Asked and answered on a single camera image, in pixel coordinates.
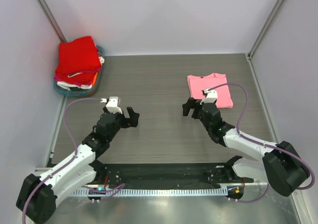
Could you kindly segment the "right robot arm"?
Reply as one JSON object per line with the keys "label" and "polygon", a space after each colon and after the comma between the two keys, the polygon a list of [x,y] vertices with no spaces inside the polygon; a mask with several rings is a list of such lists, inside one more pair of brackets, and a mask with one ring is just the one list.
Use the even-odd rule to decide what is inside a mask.
{"label": "right robot arm", "polygon": [[278,194],[288,197],[307,179],[313,178],[312,172],[289,142],[276,144],[241,132],[222,119],[214,102],[204,103],[190,97],[182,105],[183,116],[188,116],[190,110],[193,110],[191,117],[200,120],[213,142],[254,158],[254,161],[239,158],[226,167],[224,176],[229,182],[249,177],[268,183]]}

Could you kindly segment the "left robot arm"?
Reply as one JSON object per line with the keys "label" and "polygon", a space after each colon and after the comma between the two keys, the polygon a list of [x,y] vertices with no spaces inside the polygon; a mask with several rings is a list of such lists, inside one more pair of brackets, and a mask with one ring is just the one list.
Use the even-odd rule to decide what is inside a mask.
{"label": "left robot arm", "polygon": [[31,219],[44,224],[73,191],[90,182],[104,181],[105,171],[98,167],[98,158],[120,129],[138,126],[140,114],[132,107],[127,107],[128,117],[119,108],[114,113],[108,108],[103,110],[92,132],[73,153],[41,175],[31,173],[25,177],[16,201],[16,207],[22,211],[22,223]]}

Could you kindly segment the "red t-shirt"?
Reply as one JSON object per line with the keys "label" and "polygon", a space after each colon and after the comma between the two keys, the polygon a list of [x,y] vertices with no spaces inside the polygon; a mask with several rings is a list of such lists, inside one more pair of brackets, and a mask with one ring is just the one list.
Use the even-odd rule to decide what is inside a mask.
{"label": "red t-shirt", "polygon": [[74,76],[78,73],[95,73],[102,65],[98,48],[92,37],[77,38],[72,42],[61,42],[58,47],[57,75]]}

